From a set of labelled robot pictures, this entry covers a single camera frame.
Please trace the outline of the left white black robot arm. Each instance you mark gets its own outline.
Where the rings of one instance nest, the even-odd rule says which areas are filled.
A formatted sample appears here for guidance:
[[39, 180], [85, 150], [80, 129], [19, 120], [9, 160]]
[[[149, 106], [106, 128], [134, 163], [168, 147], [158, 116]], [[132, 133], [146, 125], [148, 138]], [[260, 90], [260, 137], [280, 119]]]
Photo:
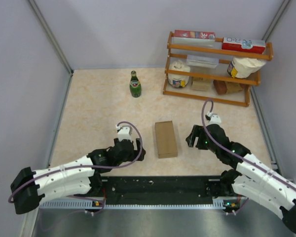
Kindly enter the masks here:
[[52, 168], [19, 171], [10, 185], [8, 202], [17, 215], [33, 211], [39, 205], [66, 196], [90, 197], [102, 190], [101, 174], [142, 161], [146, 152], [140, 138], [114, 140], [106, 149], [95, 149], [83, 157]]

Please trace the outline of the brown cardboard box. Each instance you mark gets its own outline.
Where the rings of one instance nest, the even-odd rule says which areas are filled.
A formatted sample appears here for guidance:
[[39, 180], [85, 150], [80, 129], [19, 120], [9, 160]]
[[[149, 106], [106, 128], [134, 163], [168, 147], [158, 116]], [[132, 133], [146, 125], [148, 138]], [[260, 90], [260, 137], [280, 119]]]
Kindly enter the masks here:
[[155, 123], [155, 135], [158, 158], [175, 158], [178, 148], [172, 121]]

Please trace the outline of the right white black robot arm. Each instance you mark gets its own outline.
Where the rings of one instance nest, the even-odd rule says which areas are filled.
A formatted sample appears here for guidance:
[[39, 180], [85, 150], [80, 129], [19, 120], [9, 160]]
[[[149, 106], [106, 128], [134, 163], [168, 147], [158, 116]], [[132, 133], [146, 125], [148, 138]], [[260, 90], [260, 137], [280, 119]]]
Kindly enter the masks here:
[[194, 125], [189, 147], [209, 150], [231, 170], [221, 174], [221, 191], [245, 196], [278, 216], [296, 234], [296, 184], [263, 164], [242, 144], [232, 142], [217, 124]]

